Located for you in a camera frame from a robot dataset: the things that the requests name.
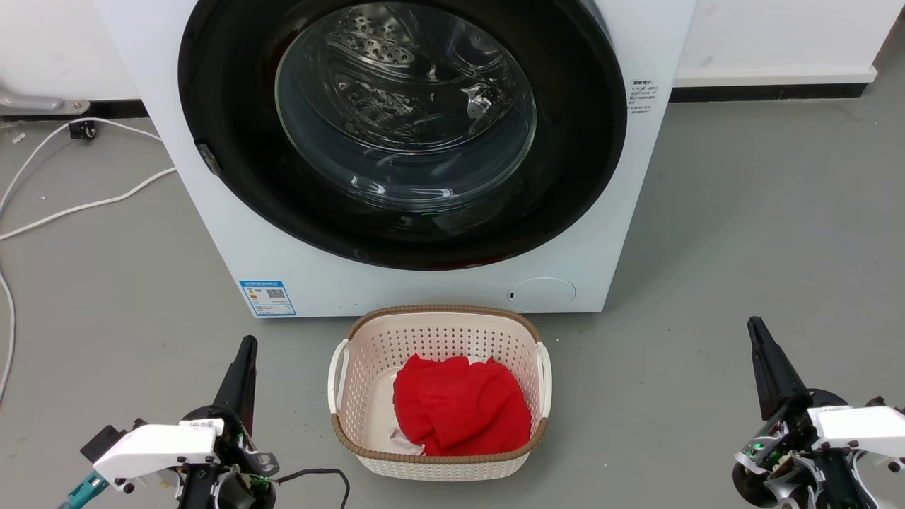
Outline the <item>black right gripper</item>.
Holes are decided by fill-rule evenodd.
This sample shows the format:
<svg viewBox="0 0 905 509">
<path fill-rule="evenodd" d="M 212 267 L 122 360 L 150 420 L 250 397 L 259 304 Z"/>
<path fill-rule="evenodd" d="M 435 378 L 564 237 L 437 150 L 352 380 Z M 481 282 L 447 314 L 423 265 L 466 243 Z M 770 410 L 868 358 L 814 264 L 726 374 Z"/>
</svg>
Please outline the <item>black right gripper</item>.
<svg viewBox="0 0 905 509">
<path fill-rule="evenodd" d="M 737 453 L 738 495 L 761 508 L 872 508 L 857 472 L 857 445 L 831 447 L 818 438 L 810 409 L 844 409 L 825 390 L 808 389 L 761 317 L 747 321 L 757 400 L 764 425 Z"/>
</svg>

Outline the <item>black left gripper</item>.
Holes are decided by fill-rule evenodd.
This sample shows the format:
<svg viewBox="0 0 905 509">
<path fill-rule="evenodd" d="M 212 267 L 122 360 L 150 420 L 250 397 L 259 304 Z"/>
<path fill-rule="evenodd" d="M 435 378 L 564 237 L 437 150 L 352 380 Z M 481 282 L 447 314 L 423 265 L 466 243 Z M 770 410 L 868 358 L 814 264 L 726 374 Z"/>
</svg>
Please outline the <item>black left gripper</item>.
<svg viewBox="0 0 905 509">
<path fill-rule="evenodd" d="M 271 479 L 280 472 L 276 454 L 252 439 L 257 382 L 258 340 L 246 335 L 227 368 L 214 406 L 195 409 L 185 420 L 223 420 L 213 452 L 203 460 L 177 468 L 178 508 L 272 508 L 276 489 Z"/>
</svg>

